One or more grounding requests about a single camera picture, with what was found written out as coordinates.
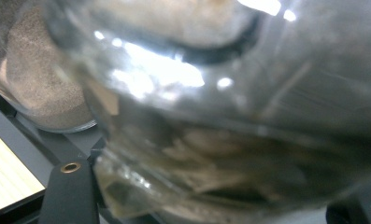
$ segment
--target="shiny plastic surface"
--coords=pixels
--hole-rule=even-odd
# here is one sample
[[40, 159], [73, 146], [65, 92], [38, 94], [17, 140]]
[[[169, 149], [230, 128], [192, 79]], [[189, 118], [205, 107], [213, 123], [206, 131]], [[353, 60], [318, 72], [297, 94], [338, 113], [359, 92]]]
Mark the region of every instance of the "shiny plastic surface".
[[95, 122], [81, 87], [54, 71], [60, 60], [39, 1], [0, 1], [0, 94], [40, 129], [84, 130]]
[[[63, 68], [108, 139], [95, 171], [116, 216], [250, 223], [367, 177], [371, 1], [152, 2], [46, 2]], [[218, 3], [244, 32], [196, 26]], [[191, 17], [172, 13], [187, 4]], [[222, 29], [231, 38], [208, 42]]]

